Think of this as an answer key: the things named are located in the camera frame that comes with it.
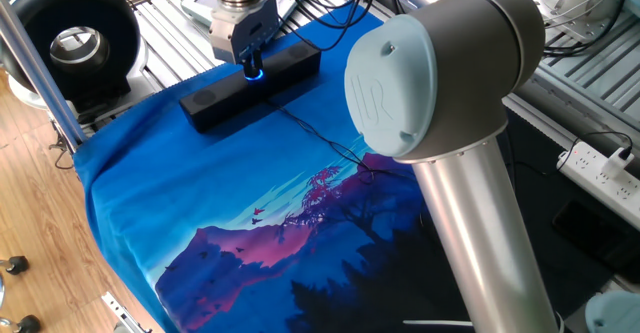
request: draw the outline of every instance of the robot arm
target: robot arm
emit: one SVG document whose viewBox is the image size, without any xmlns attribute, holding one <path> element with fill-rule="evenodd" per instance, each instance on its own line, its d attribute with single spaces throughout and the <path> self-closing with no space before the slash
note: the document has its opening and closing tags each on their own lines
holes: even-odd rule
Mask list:
<svg viewBox="0 0 640 333">
<path fill-rule="evenodd" d="M 533 74 L 532 0 L 439 0 L 349 55 L 349 112 L 371 148 L 412 164 L 476 332 L 558 332 L 495 136 Z"/>
<path fill-rule="evenodd" d="M 217 59 L 242 64 L 245 76 L 262 69 L 261 47 L 278 30 L 276 0 L 218 0 L 209 39 Z"/>
</svg>

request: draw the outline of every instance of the caster wheel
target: caster wheel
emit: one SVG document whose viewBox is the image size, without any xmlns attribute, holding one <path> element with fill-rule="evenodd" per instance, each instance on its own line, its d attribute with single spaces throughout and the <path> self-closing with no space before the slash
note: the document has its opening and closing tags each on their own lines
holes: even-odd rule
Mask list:
<svg viewBox="0 0 640 333">
<path fill-rule="evenodd" d="M 40 320 L 35 316 L 26 316 L 22 318 L 20 323 L 18 323 L 18 327 L 20 327 L 19 333 L 38 333 L 42 326 L 40 325 Z"/>
<path fill-rule="evenodd" d="M 9 263 L 13 264 L 13 268 L 7 269 L 7 273 L 11 275 L 18 275 L 29 269 L 29 261 L 22 256 L 9 258 Z"/>
</svg>

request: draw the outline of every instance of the light blue joint cap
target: light blue joint cap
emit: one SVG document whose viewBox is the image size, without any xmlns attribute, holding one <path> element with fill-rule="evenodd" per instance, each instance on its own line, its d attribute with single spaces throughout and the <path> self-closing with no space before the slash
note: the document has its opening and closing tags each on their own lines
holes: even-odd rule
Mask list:
<svg viewBox="0 0 640 333">
<path fill-rule="evenodd" d="M 640 294 L 613 291 L 589 300 L 585 319 L 590 333 L 640 332 Z"/>
<path fill-rule="evenodd" d="M 400 157 L 424 138 L 436 106 L 436 54 L 415 18 L 399 15 L 351 49 L 344 76 L 351 119 L 379 154 Z"/>
</svg>

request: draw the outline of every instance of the blue led light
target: blue led light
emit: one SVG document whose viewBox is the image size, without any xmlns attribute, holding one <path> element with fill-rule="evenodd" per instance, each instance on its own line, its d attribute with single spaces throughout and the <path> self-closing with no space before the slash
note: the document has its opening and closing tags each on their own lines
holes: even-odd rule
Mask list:
<svg viewBox="0 0 640 333">
<path fill-rule="evenodd" d="M 264 77 L 264 72 L 262 71 L 262 69 L 260 69 L 260 73 L 258 73 L 257 76 L 255 76 L 254 78 L 251 77 L 246 77 L 245 78 L 249 81 L 249 82 L 253 82 L 253 81 L 257 81 L 262 79 L 262 77 Z"/>
</svg>

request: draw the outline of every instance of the ur logo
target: ur logo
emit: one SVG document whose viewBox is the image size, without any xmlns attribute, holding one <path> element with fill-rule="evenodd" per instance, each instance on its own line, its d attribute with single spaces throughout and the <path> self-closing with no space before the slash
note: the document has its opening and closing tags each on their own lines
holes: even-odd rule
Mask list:
<svg viewBox="0 0 640 333">
<path fill-rule="evenodd" d="M 357 109 L 365 129 L 381 129 L 393 120 L 384 107 L 384 90 L 375 78 L 351 77 Z"/>
</svg>

